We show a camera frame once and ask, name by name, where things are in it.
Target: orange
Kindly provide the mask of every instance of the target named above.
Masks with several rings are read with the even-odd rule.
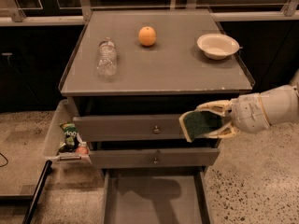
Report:
[[[139,31],[139,42],[146,47],[152,46],[156,41],[156,32],[150,26],[144,26]]]
[[[75,152],[80,154],[88,154],[88,149],[86,147],[77,147]]]

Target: plastic water bottle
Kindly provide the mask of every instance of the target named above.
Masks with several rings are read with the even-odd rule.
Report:
[[[99,77],[113,77],[117,72],[116,45],[110,37],[105,38],[98,47],[96,72]]]

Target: white bowl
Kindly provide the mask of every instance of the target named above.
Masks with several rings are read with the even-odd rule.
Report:
[[[228,35],[206,34],[197,40],[197,46],[213,60],[221,60],[236,53],[240,46]]]

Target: drawer handle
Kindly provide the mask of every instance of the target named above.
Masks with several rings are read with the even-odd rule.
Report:
[[[79,161],[81,160],[81,156],[65,156],[65,157],[58,157],[57,161]]]
[[[154,159],[153,159],[153,164],[159,164],[159,160],[158,160],[158,158],[154,158]]]
[[[158,125],[156,125],[156,126],[153,128],[153,130],[152,130],[152,132],[155,133],[155,134],[159,134],[160,131],[161,131],[161,130],[160,130],[160,128],[159,128]]]

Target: snack bag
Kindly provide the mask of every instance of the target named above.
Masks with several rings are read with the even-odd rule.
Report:
[[[79,145],[78,131],[74,123],[67,122],[60,124],[64,131],[64,142],[60,144],[58,152],[75,152]]]

